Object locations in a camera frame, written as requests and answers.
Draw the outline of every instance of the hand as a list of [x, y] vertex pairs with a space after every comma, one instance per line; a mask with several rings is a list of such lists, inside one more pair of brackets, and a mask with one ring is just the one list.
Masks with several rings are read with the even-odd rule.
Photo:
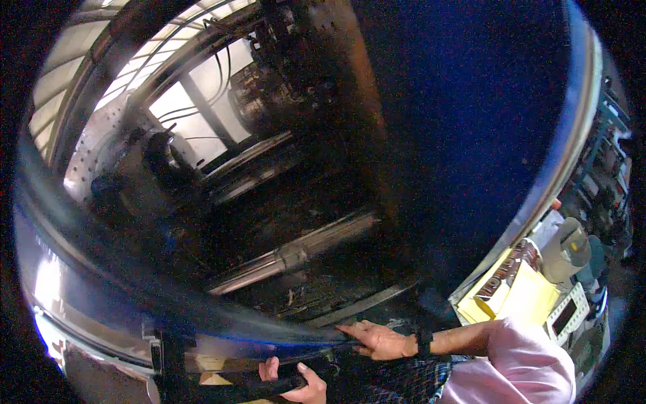
[[386, 326], [363, 320], [352, 325], [337, 326], [337, 330], [357, 338], [365, 346], [353, 346], [352, 349], [376, 361], [399, 359], [417, 353], [415, 334], [405, 335], [394, 332]]
[[[278, 379], [278, 364], [279, 360], [277, 357], [270, 357], [265, 363], [259, 363], [258, 373], [260, 373], [260, 379], [262, 381]], [[288, 391], [281, 394], [281, 396], [296, 403], [325, 404], [328, 385], [317, 376], [314, 370], [311, 370], [302, 363], [299, 363], [297, 368], [307, 381], [307, 386]]]

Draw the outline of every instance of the black hose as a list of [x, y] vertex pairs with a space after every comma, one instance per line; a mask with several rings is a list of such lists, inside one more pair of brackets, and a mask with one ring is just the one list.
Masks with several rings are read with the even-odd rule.
[[[216, 102], [220, 101], [222, 96], [227, 92], [227, 88], [228, 88], [228, 86], [229, 86], [229, 84], [231, 82], [231, 51], [229, 50], [229, 45], [227, 45], [226, 49], [227, 49], [227, 59], [229, 59], [229, 72], [227, 74], [228, 75], [227, 83], [224, 85], [224, 88], [222, 88], [222, 64], [220, 63], [220, 58], [218, 57], [218, 54], [216, 52], [215, 58], [216, 58], [216, 60], [218, 62], [218, 67], [220, 68], [220, 86], [218, 87], [218, 90], [215, 92], [215, 95], [210, 100], [207, 101], [207, 104], [210, 107], [212, 107]], [[161, 115], [158, 119], [161, 119], [164, 116], [167, 116], [167, 115], [170, 115], [170, 114], [174, 114], [176, 112], [187, 111], [187, 110], [193, 109], [193, 108], [197, 108], [197, 107], [193, 105], [192, 107], [180, 108], [180, 109], [176, 109], [176, 110], [173, 110], [173, 111], [170, 111], [170, 112], [166, 112], [165, 114]], [[194, 112], [191, 112], [190, 114], [174, 116], [174, 117], [165, 119], [165, 120], [161, 121], [160, 123], [165, 123], [165, 122], [172, 121], [172, 120], [175, 120], [175, 119], [180, 119], [180, 118], [186, 118], [188, 116], [192, 116], [192, 115], [199, 114], [199, 113], [200, 113], [200, 111], [194, 111]]]

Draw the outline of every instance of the plaid shirt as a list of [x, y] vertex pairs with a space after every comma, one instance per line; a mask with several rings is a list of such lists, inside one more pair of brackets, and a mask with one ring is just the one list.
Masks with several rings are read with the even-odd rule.
[[356, 404], [434, 404], [442, 396], [453, 364], [472, 359], [468, 356], [438, 356], [408, 359], [395, 366], [384, 365], [371, 385], [363, 386], [353, 400]]

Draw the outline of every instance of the black handle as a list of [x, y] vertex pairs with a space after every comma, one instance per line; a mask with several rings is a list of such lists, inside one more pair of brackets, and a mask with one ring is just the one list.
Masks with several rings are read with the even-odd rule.
[[247, 385], [197, 386], [198, 402], [204, 403], [245, 403], [261, 398], [271, 398], [281, 393], [302, 388], [307, 381], [300, 374], [282, 377], [272, 381], [253, 381]]
[[254, 398], [268, 398], [305, 386], [307, 386], [305, 378], [300, 374], [295, 374], [272, 381], [254, 381], [247, 385], [247, 389], [249, 395]]

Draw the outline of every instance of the yellow paper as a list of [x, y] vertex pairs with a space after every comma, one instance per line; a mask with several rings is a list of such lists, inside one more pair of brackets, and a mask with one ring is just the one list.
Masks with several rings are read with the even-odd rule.
[[505, 303], [495, 318], [504, 319], [514, 315], [523, 317], [528, 323], [542, 325], [558, 298], [556, 286], [523, 261]]
[[483, 276], [480, 277], [480, 279], [475, 283], [474, 287], [471, 288], [471, 290], [467, 292], [462, 300], [460, 300], [460, 302], [457, 304], [460, 314], [462, 314], [464, 318], [470, 323], [482, 323], [483, 321], [489, 321], [492, 319], [490, 316], [484, 313], [482, 309], [480, 309], [480, 307], [478, 307], [478, 305], [474, 301], [474, 295], [485, 285], [489, 278], [493, 276], [494, 272], [498, 268], [500, 268], [500, 265], [502, 265], [503, 261], [507, 258], [507, 256], [509, 256], [511, 252], [512, 249], [507, 248], [505, 252], [500, 256], [498, 261], [496, 261], [496, 263], [492, 265], [492, 267], [487, 272], [485, 272]]
[[503, 281], [494, 292], [494, 295], [489, 298], [489, 301], [485, 302], [478, 296], [474, 296], [474, 301], [478, 307], [480, 307], [480, 310], [486, 313], [493, 320], [505, 303], [507, 295], [509, 294], [509, 289], [507, 282]]

